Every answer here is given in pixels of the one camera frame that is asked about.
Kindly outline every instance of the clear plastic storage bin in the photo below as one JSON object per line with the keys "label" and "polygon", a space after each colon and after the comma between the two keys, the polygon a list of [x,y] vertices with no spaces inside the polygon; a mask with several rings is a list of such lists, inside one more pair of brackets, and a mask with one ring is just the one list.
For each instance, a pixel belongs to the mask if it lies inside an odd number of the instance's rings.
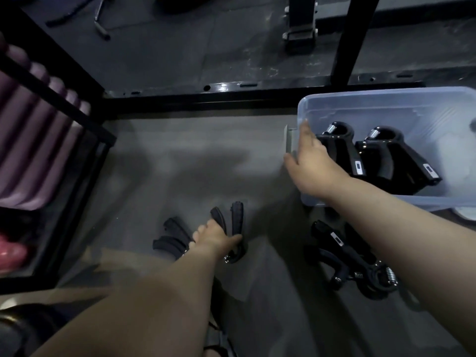
{"label": "clear plastic storage bin", "polygon": [[[476,91],[465,87],[371,90],[309,95],[297,108],[322,134],[334,121],[354,128],[354,142],[378,125],[400,129],[405,142],[443,180],[414,196],[398,196],[426,210],[476,207]],[[322,205],[302,195],[308,206]]]}

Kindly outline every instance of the concrete floor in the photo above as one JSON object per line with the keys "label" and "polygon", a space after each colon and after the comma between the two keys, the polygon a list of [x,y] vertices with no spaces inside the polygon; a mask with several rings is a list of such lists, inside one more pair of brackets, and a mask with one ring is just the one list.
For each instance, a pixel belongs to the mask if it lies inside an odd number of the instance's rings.
{"label": "concrete floor", "polygon": [[[220,319],[240,357],[468,356],[404,288],[383,301],[366,299],[353,282],[338,293],[326,288],[330,270],[303,258],[309,226],[323,209],[304,208],[282,168],[283,130],[296,116],[232,113],[109,122],[118,141],[61,284],[130,286],[167,264],[151,246],[168,217],[195,228],[213,206],[227,210],[239,200],[248,253],[220,265],[217,277],[227,294]],[[101,264],[122,266],[101,271]]]}

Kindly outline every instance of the metal spring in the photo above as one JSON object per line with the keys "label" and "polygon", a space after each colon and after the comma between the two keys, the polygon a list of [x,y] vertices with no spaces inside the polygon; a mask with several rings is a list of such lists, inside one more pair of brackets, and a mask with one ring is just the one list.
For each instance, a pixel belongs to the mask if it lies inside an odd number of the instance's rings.
{"label": "metal spring", "polygon": [[395,275],[395,273],[393,272],[393,270],[391,270],[390,267],[387,267],[387,268],[385,269],[385,271],[387,272],[388,283],[389,283],[391,286],[397,286],[397,285],[398,285],[398,281],[396,280],[396,275]]}
{"label": "metal spring", "polygon": [[378,134],[380,134],[378,130],[372,129],[370,133],[368,133],[367,139],[375,139]]}
{"label": "metal spring", "polygon": [[327,127],[327,130],[325,132],[329,133],[329,134],[332,134],[332,132],[336,129],[337,129],[337,127],[335,125],[331,124]]}

